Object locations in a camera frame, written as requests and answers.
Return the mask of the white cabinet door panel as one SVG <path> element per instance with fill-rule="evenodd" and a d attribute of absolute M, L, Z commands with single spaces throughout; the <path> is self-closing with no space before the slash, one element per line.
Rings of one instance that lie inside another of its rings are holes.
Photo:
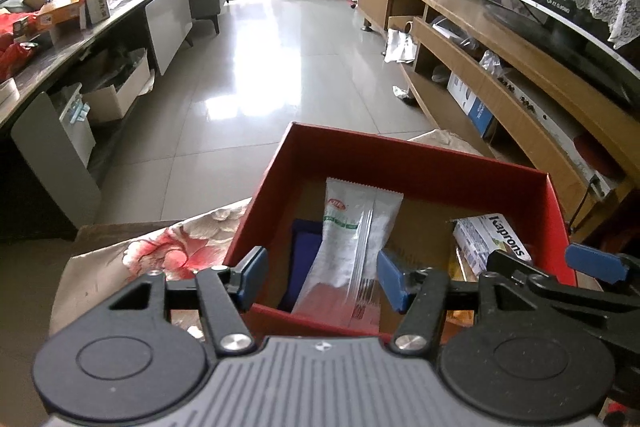
<path fill-rule="evenodd" d="M 189 0 L 152 0 L 145 17 L 157 74 L 163 76 L 192 29 Z"/>

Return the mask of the white storage box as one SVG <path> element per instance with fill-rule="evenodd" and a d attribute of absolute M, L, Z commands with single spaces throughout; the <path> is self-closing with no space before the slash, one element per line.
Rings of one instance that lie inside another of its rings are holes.
<path fill-rule="evenodd" d="M 89 121 L 109 124 L 122 120 L 139 96 L 153 90 L 155 72 L 145 48 L 119 55 L 104 50 L 86 64 L 80 80 Z"/>

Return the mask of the dark blue wafer packet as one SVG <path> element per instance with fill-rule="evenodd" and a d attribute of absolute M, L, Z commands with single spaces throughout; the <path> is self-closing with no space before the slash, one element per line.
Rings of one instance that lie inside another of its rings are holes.
<path fill-rule="evenodd" d="M 295 219 L 292 223 L 288 285 L 278 309 L 291 312 L 322 242 L 322 223 Z"/>

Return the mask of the dark long side table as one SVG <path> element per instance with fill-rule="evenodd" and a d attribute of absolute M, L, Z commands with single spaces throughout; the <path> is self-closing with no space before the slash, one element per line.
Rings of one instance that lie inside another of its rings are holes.
<path fill-rule="evenodd" d="M 98 213 L 101 185 L 131 109 L 122 120 L 91 124 L 80 73 L 104 50 L 148 50 L 157 74 L 145 7 L 116 0 L 111 18 L 67 36 L 30 62 L 1 109 L 2 239 L 72 237 Z"/>

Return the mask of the long silver white packet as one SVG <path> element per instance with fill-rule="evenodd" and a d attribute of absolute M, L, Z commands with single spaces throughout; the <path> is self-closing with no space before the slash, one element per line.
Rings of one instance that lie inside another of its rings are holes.
<path fill-rule="evenodd" d="M 376 334 L 380 283 L 376 259 L 385 247 L 404 195 L 329 178 L 322 239 L 292 313 L 320 324 Z"/>

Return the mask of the red cardboard box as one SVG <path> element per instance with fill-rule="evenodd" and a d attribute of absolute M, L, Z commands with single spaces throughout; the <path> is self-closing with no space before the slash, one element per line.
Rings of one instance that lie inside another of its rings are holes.
<path fill-rule="evenodd" d="M 576 283 L 565 262 L 568 237 L 547 173 L 374 134 L 291 124 L 226 257 L 228 265 L 235 265 L 255 246 L 268 251 L 266 283 L 244 315 L 258 338 L 347 333 L 277 308 L 288 286 L 292 223 L 321 219 L 329 178 L 404 196 L 390 247 L 410 265 L 447 269 L 452 219 L 498 212 L 524 242 L 536 267 L 563 284 Z"/>

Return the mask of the white Kaprons packet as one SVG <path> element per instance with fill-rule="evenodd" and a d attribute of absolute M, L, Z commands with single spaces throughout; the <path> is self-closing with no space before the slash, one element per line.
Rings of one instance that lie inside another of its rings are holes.
<path fill-rule="evenodd" d="M 504 251 L 530 265 L 533 263 L 518 234 L 501 213 L 454 220 L 452 235 L 474 275 L 486 270 L 488 257 L 494 251 Z"/>

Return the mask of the red plastic bag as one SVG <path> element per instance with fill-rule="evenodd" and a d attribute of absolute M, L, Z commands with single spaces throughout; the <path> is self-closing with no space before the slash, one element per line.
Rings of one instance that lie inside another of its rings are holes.
<path fill-rule="evenodd" d="M 30 40 L 35 29 L 35 13 L 1 14 L 1 81 L 13 78 L 36 53 L 38 43 Z"/>

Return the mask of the flat screen television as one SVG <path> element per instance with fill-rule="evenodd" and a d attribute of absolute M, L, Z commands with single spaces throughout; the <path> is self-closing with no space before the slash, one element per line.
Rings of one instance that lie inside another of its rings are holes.
<path fill-rule="evenodd" d="M 492 15 L 610 98 L 626 112 L 639 110 L 639 37 L 614 49 L 608 25 L 572 0 L 524 0 L 510 8 L 485 0 Z"/>

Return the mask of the wooden TV cabinet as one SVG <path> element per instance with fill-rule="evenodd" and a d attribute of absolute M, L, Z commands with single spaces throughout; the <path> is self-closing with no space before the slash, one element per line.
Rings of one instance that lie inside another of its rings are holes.
<path fill-rule="evenodd" d="M 426 78 L 436 64 L 447 66 L 491 111 L 528 160 L 550 173 L 570 235 L 583 242 L 604 228 L 620 210 L 634 210 L 639 194 L 639 124 L 554 58 L 496 22 L 478 0 L 358 0 L 367 27 L 379 32 L 411 28 L 418 56 L 406 78 L 423 113 L 436 117 L 435 98 Z M 432 23 L 443 16 L 465 30 L 481 46 L 498 55 L 533 83 L 590 134 L 622 170 L 622 179 L 605 196 L 582 174 L 560 144 L 536 118 L 533 109 L 515 98 L 506 84 L 452 43 Z"/>

